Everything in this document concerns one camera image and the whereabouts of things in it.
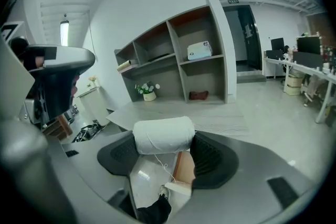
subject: black door frame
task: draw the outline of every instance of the black door frame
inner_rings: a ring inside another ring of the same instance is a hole
[[[260,38],[259,38],[259,30],[258,30],[258,26],[257,26],[257,23],[256,23],[256,20],[254,18],[254,14],[252,12],[252,9],[251,9],[251,6],[250,5],[234,5],[234,6],[225,6],[223,7],[223,10],[224,12],[232,12],[234,10],[238,11],[239,8],[248,8],[248,10],[250,11],[251,13],[251,17],[252,17],[252,20],[253,20],[253,23],[254,23],[254,27],[256,29],[256,34],[257,34],[257,42],[258,42],[258,48],[259,48],[259,70],[263,70],[263,53],[262,53],[262,50],[261,50],[261,43],[260,43]]]

